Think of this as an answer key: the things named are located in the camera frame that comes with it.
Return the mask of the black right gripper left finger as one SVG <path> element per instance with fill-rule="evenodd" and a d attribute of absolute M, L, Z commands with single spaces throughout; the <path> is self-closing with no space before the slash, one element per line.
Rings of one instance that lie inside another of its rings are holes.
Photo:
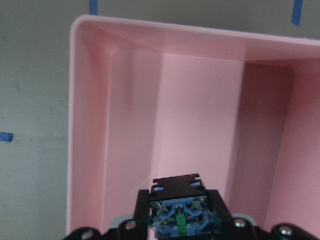
<path fill-rule="evenodd" d="M 140 190 L 131 219 L 123 221 L 117 230 L 119 240 L 147 240 L 150 224 L 150 192 Z"/>

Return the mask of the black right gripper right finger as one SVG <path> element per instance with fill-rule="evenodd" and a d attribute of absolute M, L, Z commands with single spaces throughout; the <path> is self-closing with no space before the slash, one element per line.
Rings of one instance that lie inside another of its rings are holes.
<path fill-rule="evenodd" d="M 207 190 L 208 209 L 213 214 L 210 227 L 213 240 L 256 240 L 257 234 L 244 215 L 232 215 L 218 190 Z"/>

